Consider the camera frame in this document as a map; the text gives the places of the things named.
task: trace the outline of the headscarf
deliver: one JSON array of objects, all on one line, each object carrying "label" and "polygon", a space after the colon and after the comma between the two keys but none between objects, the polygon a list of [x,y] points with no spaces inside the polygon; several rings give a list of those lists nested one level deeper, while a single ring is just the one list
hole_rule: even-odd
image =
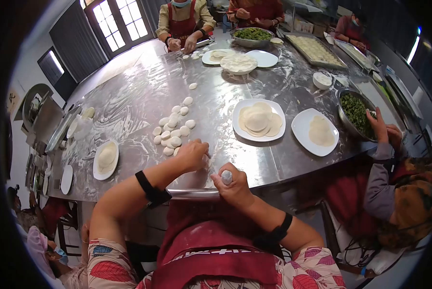
[{"label": "headscarf", "polygon": [[28,230],[26,244],[28,252],[38,268],[52,279],[56,279],[56,276],[49,266],[49,261],[46,258],[47,237],[44,236],[36,226],[30,227]]}]

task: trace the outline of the blue face mask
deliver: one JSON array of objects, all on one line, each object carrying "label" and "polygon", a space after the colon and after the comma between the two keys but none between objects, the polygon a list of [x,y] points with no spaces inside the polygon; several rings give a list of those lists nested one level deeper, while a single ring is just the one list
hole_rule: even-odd
[{"label": "blue face mask", "polygon": [[179,8],[182,8],[186,5],[189,5],[190,3],[192,3],[192,0],[187,0],[186,2],[182,2],[182,3],[171,1],[171,5],[174,5],[174,6],[179,7]]},{"label": "blue face mask", "polygon": [[62,256],[62,258],[59,259],[59,262],[68,266],[69,257],[67,256],[65,251],[63,251],[59,246],[56,246],[56,248],[54,249],[54,252],[56,252],[57,254]]}]

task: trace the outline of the door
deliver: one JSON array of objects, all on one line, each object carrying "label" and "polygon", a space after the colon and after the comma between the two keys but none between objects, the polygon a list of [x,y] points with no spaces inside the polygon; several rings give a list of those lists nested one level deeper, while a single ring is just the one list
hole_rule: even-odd
[{"label": "door", "polygon": [[85,12],[109,59],[153,39],[140,1],[94,0]]}]

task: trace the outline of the stainless steel table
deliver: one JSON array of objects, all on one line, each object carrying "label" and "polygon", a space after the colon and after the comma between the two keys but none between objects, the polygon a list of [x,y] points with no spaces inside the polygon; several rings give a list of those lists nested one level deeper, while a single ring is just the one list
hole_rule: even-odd
[{"label": "stainless steel table", "polygon": [[[211,49],[228,48],[227,41]],[[232,46],[240,52],[248,51]],[[331,49],[349,66],[349,71],[329,70],[336,75],[364,77],[357,64],[338,47]],[[293,180],[375,147],[374,143],[358,142],[344,130],[337,112],[337,89],[320,91],[312,83],[312,67],[292,45],[271,44],[265,49],[279,57],[271,68],[257,68],[249,75],[233,76],[220,66],[208,66],[201,60],[183,60],[180,53],[169,53],[134,66],[89,92],[83,106],[94,107],[94,129],[83,141],[70,144],[67,150],[53,156],[53,172],[49,195],[73,200],[95,202],[114,184],[139,170],[153,166],[167,157],[163,147],[153,143],[152,130],[171,108],[192,96],[194,103],[185,120],[195,119],[190,139],[209,142],[212,156],[208,171],[188,173],[168,188],[212,188],[209,174],[232,162],[248,176],[250,187],[260,187]],[[189,90],[196,82],[198,88]],[[238,101],[264,98],[277,102],[287,120],[285,135],[274,142],[251,142],[237,136],[232,128],[232,111]],[[301,111],[315,108],[324,113],[339,129],[340,141],[325,157],[309,153],[295,139],[290,129],[293,118]],[[115,173],[105,181],[92,175],[97,147],[108,140],[119,143],[120,158]],[[68,195],[53,189],[53,180],[62,177],[64,165],[72,165],[74,177]]]}]

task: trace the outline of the gray sleeve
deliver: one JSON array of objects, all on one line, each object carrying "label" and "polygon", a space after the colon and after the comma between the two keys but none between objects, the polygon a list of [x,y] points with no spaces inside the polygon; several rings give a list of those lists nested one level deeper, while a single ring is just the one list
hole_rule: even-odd
[{"label": "gray sleeve", "polygon": [[[391,158],[389,143],[379,143],[374,159],[385,160]],[[364,209],[370,215],[389,221],[394,212],[395,186],[389,185],[389,175],[381,164],[373,164],[367,183],[367,192],[364,198]]]}]

